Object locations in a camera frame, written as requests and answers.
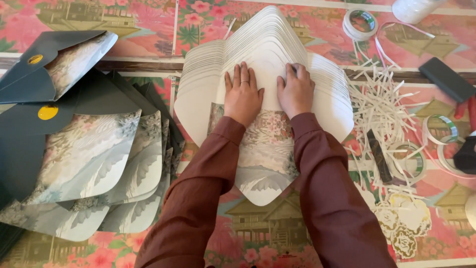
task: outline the person's right hand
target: person's right hand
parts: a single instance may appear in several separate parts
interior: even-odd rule
[[[311,80],[306,67],[299,63],[287,63],[286,78],[285,83],[284,78],[278,76],[278,100],[283,111],[289,119],[300,113],[310,113],[316,83]]]

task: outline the double-sided tape roll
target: double-sided tape roll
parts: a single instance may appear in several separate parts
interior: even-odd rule
[[[431,134],[431,132],[428,128],[428,121],[430,119],[433,119],[433,118],[440,119],[441,122],[446,125],[446,128],[451,132],[451,134],[449,135],[450,138],[446,139],[445,142],[443,142],[443,139],[441,139],[441,140],[436,139]],[[423,145],[425,145],[425,146],[428,145],[428,140],[434,142],[437,145],[451,144],[451,143],[454,143],[458,140],[458,135],[459,135],[459,133],[458,133],[458,129],[455,126],[455,123],[453,123],[453,121],[451,121],[448,117],[446,117],[444,115],[434,114],[434,115],[428,116],[427,118],[425,118],[423,120]]]
[[[395,143],[390,147],[390,150],[407,150],[408,155],[416,150],[418,150],[420,147],[417,146],[414,143]],[[392,175],[397,177],[400,180],[406,181],[408,179],[409,182],[412,181],[417,181],[421,179],[425,175],[426,171],[426,158],[425,155],[422,152],[416,153],[414,156],[412,156],[409,160],[416,160],[416,169],[415,171],[408,171],[408,173],[411,173],[413,175],[413,178],[411,176],[407,176],[406,174],[401,174],[400,171],[398,170],[397,166],[395,163],[390,163],[388,167],[392,171]]]
[[[360,31],[356,29],[352,25],[351,18],[362,18],[369,26],[370,31]],[[378,30],[378,22],[375,19],[374,15],[370,14],[369,12],[362,10],[362,9],[350,9],[344,16],[344,22],[342,23],[342,27],[344,28],[344,32],[355,41],[367,41],[372,36],[377,33]]]
[[[441,141],[444,143],[446,141],[448,141],[449,139],[451,139],[451,136],[446,136],[446,137],[443,137],[441,139]],[[457,143],[463,145],[463,143],[465,143],[465,139],[463,139],[462,137],[458,137],[457,139]],[[455,167],[453,167],[449,162],[448,160],[445,158],[445,152],[444,152],[444,149],[445,149],[445,145],[438,145],[438,148],[436,149],[436,152],[438,153],[438,160],[440,161],[440,164],[446,168],[447,170],[453,172],[454,174],[457,174],[457,175],[465,175],[465,173],[459,169],[456,169]]]

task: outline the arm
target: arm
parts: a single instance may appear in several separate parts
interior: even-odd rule
[[[347,170],[347,153],[313,113],[291,120],[301,211],[324,267],[397,267],[377,217]]]
[[[235,183],[239,144],[263,102],[253,69],[245,62],[241,66],[235,66],[233,84],[225,74],[224,116],[165,194],[160,219],[147,234],[135,268],[205,266],[220,195]]]

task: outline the stack of paper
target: stack of paper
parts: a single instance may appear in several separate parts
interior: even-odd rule
[[[43,33],[0,80],[0,222],[73,241],[152,224],[184,139],[153,85],[92,68],[116,40]]]
[[[343,141],[354,126],[345,74],[333,62],[307,53],[275,6],[268,6],[228,40],[200,45],[187,53],[175,112],[200,146],[223,115],[225,72],[245,61],[265,88],[262,110],[240,145],[235,185],[255,205],[273,201],[297,176],[289,120],[277,98],[277,77],[286,63],[305,65],[316,83],[313,112],[324,130]]]

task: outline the tape roll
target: tape roll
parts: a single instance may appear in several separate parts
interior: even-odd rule
[[[413,143],[396,143],[394,145],[392,145],[389,150],[407,150],[406,153],[393,153],[393,157],[395,159],[402,159],[402,161],[404,161],[403,159],[407,157],[407,155],[411,154],[412,152],[418,150],[420,147],[417,146],[416,144],[413,144]],[[420,151],[418,153],[416,153],[414,156],[412,156],[410,159],[407,159],[406,161],[410,161],[410,162],[414,162],[416,164],[416,167],[415,167],[415,170],[414,171],[411,171],[411,175],[413,175],[413,178],[412,176],[410,176],[409,174],[402,174],[395,162],[393,163],[390,163],[388,165],[390,171],[392,172],[392,175],[395,176],[396,178],[402,180],[402,181],[408,181],[411,183],[412,181],[417,181],[417,180],[420,180],[424,175],[425,175],[425,171],[426,171],[426,158],[425,158],[425,155]],[[403,169],[403,171],[406,171],[408,173],[410,173],[410,171],[406,170],[406,166],[405,165],[400,165],[400,167]]]
[[[428,122],[430,120],[430,123],[437,125],[436,129],[432,129],[437,135],[433,135],[430,129],[428,128]],[[437,145],[451,144],[458,140],[458,135],[459,133],[458,129],[455,126],[455,123],[453,123],[453,121],[451,121],[448,117],[444,115],[434,114],[423,120],[423,145],[425,146],[428,145],[428,140],[432,141]],[[450,136],[450,138],[446,142],[443,142],[442,139],[446,136]]]
[[[369,26],[369,30],[357,29],[352,23],[355,19],[362,19]],[[378,22],[374,15],[362,9],[348,10],[344,16],[344,22],[342,23],[344,32],[355,41],[367,41],[377,33]]]
[[[442,142],[445,142],[447,140],[451,139],[451,136],[446,136],[446,137],[443,137],[441,139]],[[463,139],[462,137],[458,137],[456,143],[460,144],[461,146],[463,146],[463,144],[465,143],[465,139]],[[453,165],[451,165],[449,162],[448,162],[448,159],[445,158],[445,145],[438,145],[438,148],[436,149],[436,152],[438,153],[438,160],[440,161],[440,164],[446,168],[447,170],[453,172],[454,174],[457,174],[457,175],[465,175],[465,173],[459,169],[456,169],[456,167]]]

